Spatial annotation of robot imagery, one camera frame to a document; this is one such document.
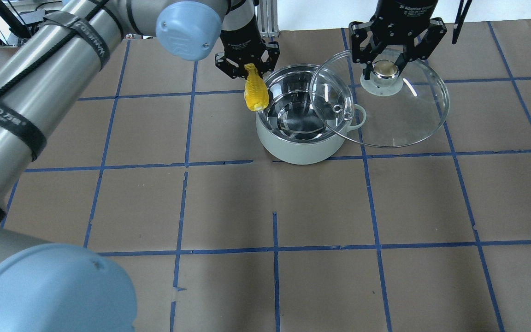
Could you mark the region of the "silver robot arm with corn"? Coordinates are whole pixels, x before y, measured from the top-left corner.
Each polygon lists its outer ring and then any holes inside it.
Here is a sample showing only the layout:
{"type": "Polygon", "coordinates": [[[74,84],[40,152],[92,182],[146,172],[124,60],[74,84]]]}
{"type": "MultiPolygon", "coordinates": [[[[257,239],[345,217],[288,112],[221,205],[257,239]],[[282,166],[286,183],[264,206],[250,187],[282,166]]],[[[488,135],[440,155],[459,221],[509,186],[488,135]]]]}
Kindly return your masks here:
{"type": "Polygon", "coordinates": [[[4,228],[106,253],[133,280],[137,332],[445,331],[415,230],[448,164],[421,153],[443,131],[281,162],[213,57],[121,42],[4,196],[4,228]]]}

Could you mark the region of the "black gripper over pot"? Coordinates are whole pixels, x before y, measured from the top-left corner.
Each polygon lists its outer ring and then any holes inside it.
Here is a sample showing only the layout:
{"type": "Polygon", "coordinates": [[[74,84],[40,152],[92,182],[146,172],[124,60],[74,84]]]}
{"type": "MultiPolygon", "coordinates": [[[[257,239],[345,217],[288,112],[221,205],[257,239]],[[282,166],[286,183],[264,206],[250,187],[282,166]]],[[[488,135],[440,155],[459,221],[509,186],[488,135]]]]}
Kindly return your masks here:
{"type": "Polygon", "coordinates": [[[432,16],[436,6],[436,0],[380,0],[369,21],[348,25],[352,62],[363,65],[364,80],[371,79],[372,64],[386,47],[402,46],[400,73],[408,63],[430,57],[447,33],[444,21],[432,16]]]}

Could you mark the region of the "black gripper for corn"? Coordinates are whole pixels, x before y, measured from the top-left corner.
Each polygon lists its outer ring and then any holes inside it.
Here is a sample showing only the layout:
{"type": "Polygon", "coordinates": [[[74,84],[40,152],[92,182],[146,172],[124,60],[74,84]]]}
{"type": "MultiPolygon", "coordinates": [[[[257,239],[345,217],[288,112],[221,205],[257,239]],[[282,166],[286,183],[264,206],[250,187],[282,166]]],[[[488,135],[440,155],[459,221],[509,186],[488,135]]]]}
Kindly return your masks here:
{"type": "Polygon", "coordinates": [[[280,55],[278,42],[266,42],[251,28],[222,30],[219,37],[224,50],[215,55],[215,66],[228,77],[247,78],[248,64],[255,66],[260,77],[274,71],[280,55]]]}

